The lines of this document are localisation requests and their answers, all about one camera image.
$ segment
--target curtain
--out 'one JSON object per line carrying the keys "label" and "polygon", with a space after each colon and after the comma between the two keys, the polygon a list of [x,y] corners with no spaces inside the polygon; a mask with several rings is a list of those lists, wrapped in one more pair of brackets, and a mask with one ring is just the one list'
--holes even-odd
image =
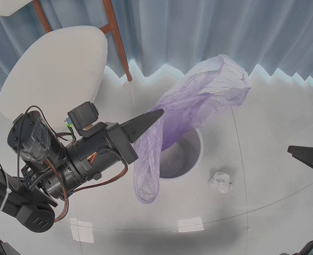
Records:
{"label": "curtain", "polygon": [[[102,0],[40,0],[53,30],[108,23]],[[112,0],[128,62],[148,77],[168,64],[186,73],[226,54],[249,74],[260,64],[313,78],[313,0]],[[20,56],[44,29],[32,3],[0,17],[0,90]],[[124,71],[112,33],[108,60]]]}

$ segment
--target robotic arm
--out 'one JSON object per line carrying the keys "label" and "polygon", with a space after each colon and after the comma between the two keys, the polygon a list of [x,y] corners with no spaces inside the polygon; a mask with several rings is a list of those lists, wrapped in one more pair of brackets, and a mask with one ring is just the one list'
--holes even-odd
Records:
{"label": "robotic arm", "polygon": [[[138,159],[132,147],[163,114],[155,110],[123,124],[98,122],[98,110],[85,102],[71,110],[66,120],[81,136],[55,133],[37,110],[21,114],[8,135],[8,145],[24,160],[23,178],[6,174],[0,164],[0,209],[33,232],[45,232],[62,219],[68,210],[68,197],[74,192],[116,181]],[[73,141],[66,147],[58,137],[71,134]],[[78,188],[86,181],[99,180],[102,172],[118,161],[124,170],[111,180]],[[63,213],[55,219],[53,200],[65,201]]]}

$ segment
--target white cushioned seat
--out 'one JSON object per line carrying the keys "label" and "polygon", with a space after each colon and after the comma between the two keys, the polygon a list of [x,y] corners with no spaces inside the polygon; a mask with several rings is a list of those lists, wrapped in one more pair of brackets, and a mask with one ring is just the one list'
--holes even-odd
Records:
{"label": "white cushioned seat", "polygon": [[68,111],[94,101],[107,50],[107,39],[96,27],[68,27],[45,34],[10,72],[0,93],[0,112],[14,120],[37,105],[52,127],[65,126]]}

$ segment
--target orange wire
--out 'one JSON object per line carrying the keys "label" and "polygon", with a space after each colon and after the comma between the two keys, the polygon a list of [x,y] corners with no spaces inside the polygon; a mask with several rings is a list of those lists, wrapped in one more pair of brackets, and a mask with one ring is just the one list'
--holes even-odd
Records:
{"label": "orange wire", "polygon": [[92,165],[92,162],[94,161],[96,155],[97,155],[97,153],[95,153],[94,156],[93,156],[93,158],[91,159],[91,165]]}

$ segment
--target purple plastic bag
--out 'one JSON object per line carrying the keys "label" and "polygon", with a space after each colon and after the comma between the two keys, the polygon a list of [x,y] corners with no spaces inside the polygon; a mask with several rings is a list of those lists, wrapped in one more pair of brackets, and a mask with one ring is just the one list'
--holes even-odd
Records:
{"label": "purple plastic bag", "polygon": [[245,70],[218,55],[194,66],[160,98],[151,111],[163,109],[163,116],[134,147],[139,156],[134,162],[134,188],[141,203],[152,203],[158,196],[161,151],[230,106],[241,105],[249,90]]}

